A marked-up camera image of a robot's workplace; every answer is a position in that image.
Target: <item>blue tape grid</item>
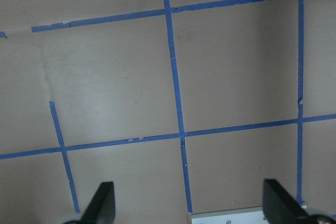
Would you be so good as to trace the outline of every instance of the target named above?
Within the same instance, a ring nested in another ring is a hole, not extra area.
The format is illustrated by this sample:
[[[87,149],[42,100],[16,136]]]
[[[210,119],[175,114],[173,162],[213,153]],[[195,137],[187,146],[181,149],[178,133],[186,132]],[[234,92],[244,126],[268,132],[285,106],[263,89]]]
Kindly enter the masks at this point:
[[[168,46],[169,46],[170,61],[171,61],[173,82],[174,82],[175,103],[176,103],[176,109],[177,109],[177,121],[179,124],[178,130],[179,130],[180,139],[181,139],[181,157],[182,157],[182,166],[183,166],[185,195],[186,195],[188,212],[192,213],[193,207],[192,207],[192,202],[191,202],[188,161],[187,161],[187,153],[186,153],[186,148],[185,148],[185,132],[184,132],[184,124],[183,124],[182,102],[181,102],[181,94],[180,94],[180,84],[178,81],[179,74],[177,73],[177,62],[176,62],[176,56],[175,56],[172,13],[171,13],[171,8],[170,8],[170,1],[163,0],[163,3],[164,3],[165,16],[166,16]]]
[[[304,58],[304,0],[298,0],[298,157],[297,157],[297,201],[303,205],[302,199],[302,148],[303,148],[303,58]]]
[[[71,194],[73,198],[73,203],[75,207],[75,211],[79,211],[77,196],[75,191],[75,185],[71,174],[71,169],[67,157],[66,151],[73,151],[73,150],[80,150],[85,148],[96,148],[96,147],[103,147],[103,146],[112,146],[112,145],[121,145],[121,144],[129,144],[129,143],[140,143],[140,142],[147,142],[147,141],[158,141],[158,140],[167,140],[172,138],[179,137],[181,139],[181,154],[183,160],[183,171],[184,171],[184,179],[185,179],[185,187],[186,187],[186,196],[187,196],[187,204],[189,212],[192,212],[192,204],[191,204],[191,194],[190,194],[190,187],[189,187],[189,179],[188,179],[188,170],[187,170],[187,160],[186,160],[186,149],[185,149],[185,137],[196,136],[196,135],[205,135],[205,134],[216,134],[216,133],[223,133],[223,132],[232,132],[232,131],[241,131],[241,130],[250,130],[250,129],[258,129],[263,127],[272,127],[272,126],[280,126],[280,125],[287,125],[287,124],[298,124],[298,181],[297,181],[297,198],[300,203],[303,203],[302,200],[302,126],[303,123],[307,122],[315,122],[315,121],[324,121],[324,120],[331,120],[336,119],[336,114],[330,115],[321,115],[321,116],[312,116],[309,118],[303,118],[303,47],[304,47],[304,0],[299,0],[299,50],[298,50],[298,61],[299,61],[299,68],[298,68],[298,118],[291,119],[291,120],[283,120],[283,121],[276,121],[276,122],[267,122],[267,123],[258,123],[258,124],[248,124],[248,125],[240,125],[240,126],[232,126],[232,127],[223,127],[217,129],[209,129],[209,130],[201,130],[201,131],[193,131],[193,132],[184,132],[183,127],[183,115],[182,115],[182,104],[181,104],[181,96],[180,96],[180,88],[178,83],[178,74],[177,74],[177,62],[175,57],[175,49],[174,49],[174,38],[173,38],[173,27],[172,27],[172,13],[179,13],[184,11],[190,10],[201,10],[201,9],[208,9],[208,8],[217,8],[217,7],[224,7],[230,5],[237,5],[237,4],[247,4],[247,3],[255,3],[255,2],[262,2],[267,0],[224,0],[224,1],[215,1],[215,2],[207,2],[207,3],[200,3],[200,4],[193,4],[193,5],[186,5],[181,7],[170,7],[170,1],[164,0],[165,9],[158,9],[158,10],[150,10],[145,12],[137,12],[137,13],[130,13],[130,14],[122,14],[122,15],[114,15],[108,17],[99,17],[99,18],[92,18],[92,19],[84,19],[84,20],[75,20],[69,23],[56,23],[52,25],[45,25],[45,26],[35,26],[32,27],[32,32],[41,32],[47,30],[55,30],[55,29],[63,29],[63,28],[70,28],[70,27],[77,27],[77,26],[87,26],[93,24],[102,24],[108,22],[116,22],[121,20],[128,20],[128,19],[135,19],[135,18],[143,18],[143,17],[153,17],[159,15],[166,16],[167,22],[167,29],[168,29],[168,40],[169,40],[169,49],[170,49],[170,56],[171,56],[171,66],[172,66],[172,74],[173,74],[173,81],[174,81],[174,91],[175,91],[175,101],[176,101],[176,108],[177,108],[177,118],[179,124],[179,133],[175,134],[168,134],[168,135],[159,135],[159,136],[149,136],[142,139],[139,138],[132,138],[132,139],[125,139],[125,140],[117,140],[117,141],[108,141],[108,142],[100,142],[100,143],[92,143],[92,144],[82,144],[82,145],[75,145],[75,146],[64,146],[64,141],[62,138],[62,134],[60,131],[60,126],[57,118],[57,113],[55,109],[55,105],[53,102],[50,102],[50,109],[53,115],[55,129],[58,136],[58,141],[60,147],[57,148],[46,148],[42,150],[34,150],[34,151],[27,151],[27,152],[19,152],[19,153],[12,153],[12,154],[3,154],[0,155],[0,159],[8,159],[8,158],[15,158],[15,157],[22,157],[22,156],[31,156],[31,155],[39,155],[39,154],[46,154],[46,153],[55,153],[55,152],[62,152],[64,164],[66,167],[67,176],[69,179]],[[0,38],[7,38],[5,33],[2,31],[0,32]]]
[[[73,181],[67,151],[65,150],[64,140],[63,140],[63,136],[62,136],[61,127],[60,127],[59,121],[58,121],[58,116],[57,116],[55,103],[54,102],[49,102],[49,106],[50,106],[52,120],[54,121],[54,126],[55,126],[55,130],[56,130],[56,134],[57,134],[57,139],[58,139],[58,143],[59,143],[59,150],[62,152],[63,162],[64,162],[64,165],[65,165],[65,170],[67,172],[67,176],[68,176],[68,180],[69,180],[69,186],[70,186],[70,191],[71,191],[71,195],[72,195],[72,201],[74,203],[74,208],[75,208],[76,212],[80,212],[79,211],[79,206],[78,206],[76,189],[75,189],[75,182]]]

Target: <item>black object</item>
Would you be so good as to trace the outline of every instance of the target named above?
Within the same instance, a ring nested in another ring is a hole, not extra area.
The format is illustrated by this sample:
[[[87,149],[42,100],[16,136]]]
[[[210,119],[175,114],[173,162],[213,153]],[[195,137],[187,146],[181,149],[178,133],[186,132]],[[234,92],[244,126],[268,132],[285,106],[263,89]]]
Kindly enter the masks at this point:
[[[116,216],[113,182],[103,182],[98,187],[80,220],[64,224],[112,224]]]
[[[270,224],[336,224],[328,216],[310,216],[275,179],[264,180],[262,203]]]

